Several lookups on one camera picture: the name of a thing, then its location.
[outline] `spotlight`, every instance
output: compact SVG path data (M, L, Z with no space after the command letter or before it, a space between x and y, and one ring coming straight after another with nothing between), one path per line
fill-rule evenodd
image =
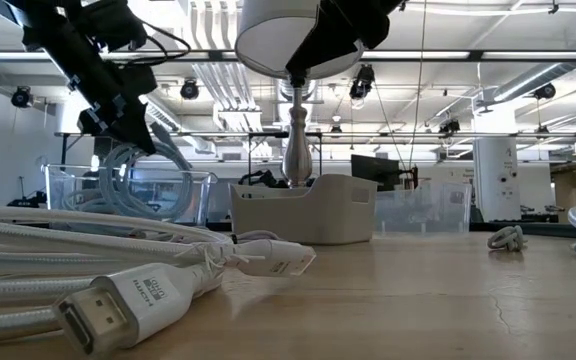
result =
M443 134L452 134L460 130L461 126L459 125L459 120L457 119L450 119L441 125L441 127L439 127L439 132Z
M335 134L341 134L343 131L341 131L341 125L333 125L330 128L330 132L331 133L335 133ZM339 139L339 136L333 136L333 139Z
M548 127L546 125L540 125L537 130L535 130L535 132L537 134L549 134L550 130L548 130ZM537 139L546 139L547 136L537 136Z
M199 87L197 87L197 79L187 78L184 80L184 85L181 87L179 94L186 100L195 100L199 97Z
M535 90L533 96L537 98L537 100L541 99L552 99L557 94L557 89L553 84L546 84L539 89Z
M12 94L10 102L14 107L27 109L32 106L34 97L30 93L30 86L17 86L17 91Z
M359 100L365 98L370 90L372 90L372 83L375 81L375 72L371 65L361 65L359 73L355 81L352 82L350 88L350 98Z

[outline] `hanging wire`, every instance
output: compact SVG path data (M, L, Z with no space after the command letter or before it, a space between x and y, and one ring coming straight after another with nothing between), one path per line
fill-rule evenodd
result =
M424 70L424 46L426 44L426 9L428 8L428 0L424 0L424 17L421 24L421 56L419 58L419 79L417 81L417 102L415 103L415 126L412 130L412 141L410 143L410 159L408 160L408 168L412 168L412 155L415 150L415 136L417 135L417 124L419 123L419 99L421 98L421 79Z
M379 86L377 85L377 81L374 82L375 85L375 93L377 93L377 98L379 99L379 105L381 106L381 113L384 115L384 121L386 121L386 126L388 126L388 133L390 134L390 138L392 139L393 145L395 145L395 150L397 151L397 156L399 156L399 161L401 161L401 166L406 170L406 162L404 158L401 156L401 152L399 152L399 147L397 146L397 141L395 140L395 134L392 131L392 126L390 125L390 121L388 121L388 115L386 115L386 109L384 108L384 103L381 101L381 94L379 93Z

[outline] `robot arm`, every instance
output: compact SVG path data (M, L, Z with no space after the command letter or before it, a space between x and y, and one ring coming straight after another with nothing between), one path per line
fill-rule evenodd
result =
M122 66L99 55L126 45L136 50L146 43L143 23L127 0L87 6L80 0L0 0L0 14L23 29L27 51L43 49L67 77L68 88L88 101L91 108L79 117L82 132L109 135L155 152L144 120L146 105L139 100L157 87L150 66Z

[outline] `black cable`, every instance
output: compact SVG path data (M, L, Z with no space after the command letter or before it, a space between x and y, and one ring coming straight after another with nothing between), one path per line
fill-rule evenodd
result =
M124 64L124 67L132 67L132 66L156 66L161 65L168 61L170 57L168 56L168 51L166 48L159 42L159 40L155 39L152 36L146 36L148 40L150 40L153 44L155 44L161 52L164 53L164 56L149 56L149 57L142 57L137 59L132 59Z
M178 54L175 55L170 55L168 50L166 50L166 48L161 44L161 42L159 42L157 39L155 39L152 36L147 36L146 38L148 40L150 40L153 44L155 44L159 50L161 50L161 52L164 53L164 56L150 56L150 57L142 57L142 58L138 58L138 59L133 59L128 61L126 64L124 64L124 67L131 67L131 66L156 66L156 65L161 65L167 61L170 60L174 60L174 59L178 59L181 57L184 57L186 55L188 55L190 53L190 51L192 50L192 48L190 47L190 44L188 44L188 42L174 34L171 34L170 32L155 26L149 22L146 22L144 20L139 19L139 21L142 22L142 24L152 28L153 30L157 31L158 33L173 39L177 42L180 42L181 44L183 44L187 49L186 50L181 50Z

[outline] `desk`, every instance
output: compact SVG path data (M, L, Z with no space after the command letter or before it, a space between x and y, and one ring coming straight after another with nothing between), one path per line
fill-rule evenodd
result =
M178 323L116 359L576 359L572 241L489 234L317 248L295 279L228 272ZM57 335L0 344L0 359L77 359Z

